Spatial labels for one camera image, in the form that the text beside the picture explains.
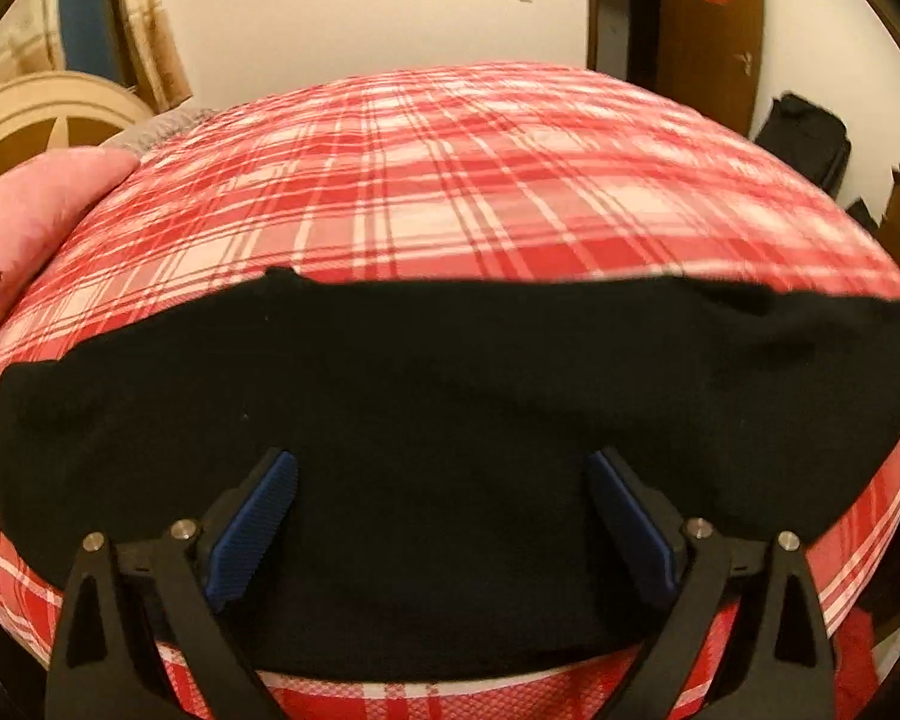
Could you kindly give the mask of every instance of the mattress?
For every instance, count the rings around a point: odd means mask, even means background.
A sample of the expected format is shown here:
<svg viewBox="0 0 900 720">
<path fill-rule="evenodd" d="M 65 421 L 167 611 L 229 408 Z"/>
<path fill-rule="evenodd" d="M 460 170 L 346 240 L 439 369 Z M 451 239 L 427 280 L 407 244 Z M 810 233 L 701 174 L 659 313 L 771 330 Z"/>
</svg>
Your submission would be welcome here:
<svg viewBox="0 0 900 720">
<path fill-rule="evenodd" d="M 558 66 L 399 71 L 258 100 L 149 153 L 15 307 L 0 374 L 272 265 L 325 282 L 687 274 L 900 300 L 898 268 L 829 197 L 693 111 Z M 831 632 L 899 518 L 900 441 L 809 550 Z M 44 662 L 60 603 L 0 534 L 0 623 Z M 734 614 L 674 717 L 700 705 Z M 161 654 L 206 716 L 180 655 Z M 475 683 L 263 676 L 298 718 L 586 718 L 633 655 Z"/>
</svg>

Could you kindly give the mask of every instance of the silver screw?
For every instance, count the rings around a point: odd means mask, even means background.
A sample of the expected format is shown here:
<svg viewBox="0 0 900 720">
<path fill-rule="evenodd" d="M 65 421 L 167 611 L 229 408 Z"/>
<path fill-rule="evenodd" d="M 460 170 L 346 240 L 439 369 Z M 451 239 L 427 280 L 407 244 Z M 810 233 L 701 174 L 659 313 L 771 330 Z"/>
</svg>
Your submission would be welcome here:
<svg viewBox="0 0 900 720">
<path fill-rule="evenodd" d="M 784 531 L 776 537 L 776 543 L 783 547 L 787 552 L 797 552 L 800 548 L 800 539 L 796 533 L 792 531 Z"/>
<path fill-rule="evenodd" d="M 189 541 L 197 536 L 197 523 L 192 519 L 178 519 L 173 525 L 170 525 L 170 535 L 178 541 Z"/>
<path fill-rule="evenodd" d="M 710 538 L 713 536 L 713 526 L 702 517 L 694 517 L 687 520 L 687 533 L 693 538 Z"/>
<path fill-rule="evenodd" d="M 106 536 L 103 536 L 103 533 L 90 533 L 83 540 L 83 549 L 87 552 L 100 552 L 103 544 L 106 544 Z"/>
</svg>

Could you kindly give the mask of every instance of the curtain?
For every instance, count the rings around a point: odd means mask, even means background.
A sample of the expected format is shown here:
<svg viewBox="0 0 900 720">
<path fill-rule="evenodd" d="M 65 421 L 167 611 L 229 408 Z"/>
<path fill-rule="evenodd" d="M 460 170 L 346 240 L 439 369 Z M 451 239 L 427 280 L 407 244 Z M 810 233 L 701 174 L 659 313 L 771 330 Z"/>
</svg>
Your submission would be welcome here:
<svg viewBox="0 0 900 720">
<path fill-rule="evenodd" d="M 65 68 L 58 0 L 16 0 L 0 20 L 0 84 Z"/>
<path fill-rule="evenodd" d="M 192 93 L 160 0 L 120 0 L 130 41 L 137 94 L 158 111 L 175 108 Z"/>
</svg>

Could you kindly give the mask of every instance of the brown door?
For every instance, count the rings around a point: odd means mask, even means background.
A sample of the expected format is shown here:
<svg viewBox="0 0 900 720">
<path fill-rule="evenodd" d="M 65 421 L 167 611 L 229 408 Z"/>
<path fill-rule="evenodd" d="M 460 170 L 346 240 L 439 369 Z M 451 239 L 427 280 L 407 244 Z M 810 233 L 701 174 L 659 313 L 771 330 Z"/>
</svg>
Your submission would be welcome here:
<svg viewBox="0 0 900 720">
<path fill-rule="evenodd" d="M 763 52 L 763 0 L 660 0 L 658 87 L 748 135 Z"/>
</svg>

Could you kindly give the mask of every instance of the black suitcase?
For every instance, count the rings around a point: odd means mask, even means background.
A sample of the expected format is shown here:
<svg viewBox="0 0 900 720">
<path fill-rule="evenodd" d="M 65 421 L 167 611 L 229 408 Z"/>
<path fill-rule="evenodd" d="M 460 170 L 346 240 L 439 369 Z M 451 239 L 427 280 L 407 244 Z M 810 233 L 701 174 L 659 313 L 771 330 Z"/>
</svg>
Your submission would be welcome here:
<svg viewBox="0 0 900 720">
<path fill-rule="evenodd" d="M 756 145 L 836 197 L 850 162 L 847 126 L 809 100 L 787 93 L 773 101 Z"/>
</svg>

